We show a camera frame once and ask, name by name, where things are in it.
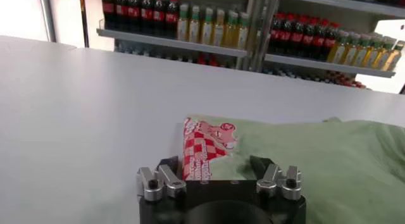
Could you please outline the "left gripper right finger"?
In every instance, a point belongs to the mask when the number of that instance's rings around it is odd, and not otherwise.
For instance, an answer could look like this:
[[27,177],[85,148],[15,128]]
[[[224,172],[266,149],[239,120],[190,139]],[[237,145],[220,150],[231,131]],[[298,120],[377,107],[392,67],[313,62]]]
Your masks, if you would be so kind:
[[302,197],[302,173],[296,166],[289,166],[286,172],[269,158],[250,156],[251,168],[258,179],[256,192],[265,198],[281,196],[289,201]]

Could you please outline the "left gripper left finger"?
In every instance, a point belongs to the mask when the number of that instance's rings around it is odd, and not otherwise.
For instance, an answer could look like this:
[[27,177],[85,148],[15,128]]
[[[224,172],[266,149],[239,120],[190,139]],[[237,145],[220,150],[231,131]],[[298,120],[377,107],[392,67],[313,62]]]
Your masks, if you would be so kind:
[[187,184],[178,177],[178,156],[162,159],[155,170],[141,167],[136,174],[137,196],[147,202],[159,202],[164,197],[181,201]]

